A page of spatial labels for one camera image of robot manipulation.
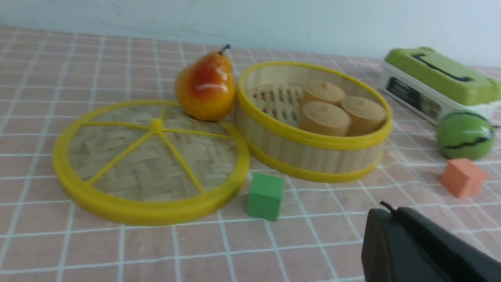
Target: bamboo steamer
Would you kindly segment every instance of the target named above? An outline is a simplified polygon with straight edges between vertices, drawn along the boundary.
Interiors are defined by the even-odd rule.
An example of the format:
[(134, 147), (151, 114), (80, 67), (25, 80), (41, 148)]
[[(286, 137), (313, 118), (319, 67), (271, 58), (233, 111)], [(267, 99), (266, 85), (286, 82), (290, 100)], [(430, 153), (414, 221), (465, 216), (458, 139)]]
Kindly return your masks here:
[[(328, 136), (298, 128), (303, 85), (326, 81), (347, 96), (377, 102), (386, 110), (386, 121), (375, 132), (361, 136)], [(372, 172), (383, 154), (393, 113), (381, 95), (365, 83), (341, 72), (298, 62), (265, 62), (240, 77), (236, 128), (251, 154), (292, 177), (315, 182), (349, 182)]]

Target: watermelon toy ball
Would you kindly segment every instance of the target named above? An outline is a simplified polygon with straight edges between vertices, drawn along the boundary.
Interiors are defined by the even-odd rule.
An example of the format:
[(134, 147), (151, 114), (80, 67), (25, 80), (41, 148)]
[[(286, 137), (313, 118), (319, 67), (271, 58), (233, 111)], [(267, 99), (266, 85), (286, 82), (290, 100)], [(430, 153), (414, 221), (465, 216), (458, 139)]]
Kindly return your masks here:
[(485, 117), (469, 110), (444, 116), (436, 128), (438, 146), (449, 159), (472, 161), (485, 157), (494, 145), (496, 129)]

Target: green cube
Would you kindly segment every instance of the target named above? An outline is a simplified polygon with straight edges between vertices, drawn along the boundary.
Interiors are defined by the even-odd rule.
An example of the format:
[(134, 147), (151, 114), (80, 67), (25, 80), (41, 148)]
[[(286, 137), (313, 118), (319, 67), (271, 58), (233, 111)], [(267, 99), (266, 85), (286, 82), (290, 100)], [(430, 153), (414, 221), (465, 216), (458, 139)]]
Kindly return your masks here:
[(247, 199), (247, 214), (276, 221), (279, 216), (284, 180), (280, 177), (255, 173)]

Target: yellow rim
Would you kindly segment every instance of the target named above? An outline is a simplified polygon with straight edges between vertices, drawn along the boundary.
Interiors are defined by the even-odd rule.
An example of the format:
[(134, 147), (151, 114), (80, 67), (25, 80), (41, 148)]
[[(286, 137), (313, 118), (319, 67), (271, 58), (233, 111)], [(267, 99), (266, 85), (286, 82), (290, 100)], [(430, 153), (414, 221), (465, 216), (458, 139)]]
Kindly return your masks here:
[[(161, 100), (121, 102), (99, 108), (84, 115), (72, 123), (61, 134), (54, 147), (53, 164), (56, 175), (59, 177), (70, 198), (72, 198), (79, 206), (88, 212), (112, 221), (132, 225), (166, 225), (196, 220), (215, 212), (226, 205), (238, 194), (240, 187), (243, 185), (247, 176), (250, 164), (249, 151), (240, 133), (225, 121), (221, 121), (221, 124), (230, 133), (228, 136), (202, 131), (157, 127), (154, 123), (152, 123), (152, 127), (148, 127), (122, 122), (90, 122), (92, 119), (101, 114), (119, 109), (121, 107), (140, 104), (165, 105), (166, 108), (169, 106), (178, 106), (176, 102)], [(165, 111), (162, 112), (159, 118), (164, 117), (164, 115)], [(72, 170), (70, 162), (67, 158), (68, 147), (74, 134), (84, 125), (129, 126), (132, 128), (143, 129), (146, 133), (137, 142), (130, 145), (129, 148), (113, 159), (89, 181), (84, 182)], [(164, 134), (160, 134), (161, 137), (164, 136), (162, 139), (165, 141), (166, 145), (171, 148), (173, 154), (178, 158), (182, 166), (186, 169), (188, 175), (193, 180), (194, 184), (201, 191), (199, 196), (176, 202), (139, 202), (117, 198), (92, 187), (92, 183), (103, 175), (107, 169), (112, 167), (113, 164), (117, 163), (127, 153), (141, 145), (142, 142), (148, 140), (149, 137), (158, 134), (159, 131), (195, 133), (234, 139), (238, 157), (232, 174), (219, 187), (211, 190), (210, 192), (205, 192), (172, 143), (164, 136)]]
[[(288, 124), (282, 123), (272, 118), (271, 116), (263, 113), (256, 106), (254, 106), (251, 100), (245, 95), (243, 88), (243, 81), (247, 78), (247, 76), (250, 73), (256, 71), (257, 69), (273, 65), (290, 65), (290, 66), (298, 66), (298, 67), (322, 70), (341, 76), (354, 83), (357, 83), (358, 85), (369, 91), (372, 95), (374, 95), (381, 103), (381, 105), (384, 107), (384, 109), (387, 112), (386, 123), (378, 131), (371, 134), (357, 137), (336, 137), (336, 136), (320, 135), (300, 130), (296, 127), (290, 126)], [(237, 98), (242, 108), (256, 122), (264, 126), (267, 130), (300, 144), (305, 144), (308, 146), (318, 147), (328, 150), (360, 150), (377, 145), (383, 142), (388, 137), (388, 135), (391, 132), (391, 128), (393, 126), (393, 112), (391, 110), (391, 107), (388, 105), (385, 99), (381, 95), (379, 95), (379, 93), (376, 90), (372, 89), (367, 84), (363, 83), (362, 81), (354, 77), (317, 65), (289, 62), (289, 61), (264, 62), (254, 65), (245, 70), (244, 73), (241, 75), (240, 80), (238, 82)]]
[(314, 181), (314, 182), (323, 182), (323, 183), (334, 183), (334, 182), (350, 182), (350, 181), (355, 181), (360, 178), (365, 177), (369, 173), (371, 173), (381, 160), (381, 156), (378, 157), (378, 159), (368, 167), (351, 172), (351, 173), (321, 173), (321, 172), (315, 172), (315, 171), (309, 171), (309, 170), (304, 170), (300, 169), (297, 167), (293, 167), (291, 165), (288, 165), (286, 163), (280, 162), (277, 159), (274, 159), (262, 151), (260, 151), (258, 148), (256, 148), (254, 145), (251, 145), (247, 143), (250, 149), (250, 153), (258, 159), (260, 162), (263, 164), (269, 166), (270, 168), (277, 170), (281, 173), (284, 173), (286, 175), (290, 175), (292, 177), (300, 178), (303, 180), (308, 180), (308, 181)]

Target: pear stem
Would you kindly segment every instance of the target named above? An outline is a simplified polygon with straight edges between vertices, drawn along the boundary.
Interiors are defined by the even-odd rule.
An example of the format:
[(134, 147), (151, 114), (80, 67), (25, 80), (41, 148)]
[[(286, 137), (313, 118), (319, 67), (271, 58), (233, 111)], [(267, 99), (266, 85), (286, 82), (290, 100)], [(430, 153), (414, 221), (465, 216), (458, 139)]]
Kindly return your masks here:
[(226, 44), (223, 48), (221, 48), (221, 50), (218, 51), (218, 54), (222, 55), (227, 49), (230, 49), (230, 48), (231, 48), (231, 45)]

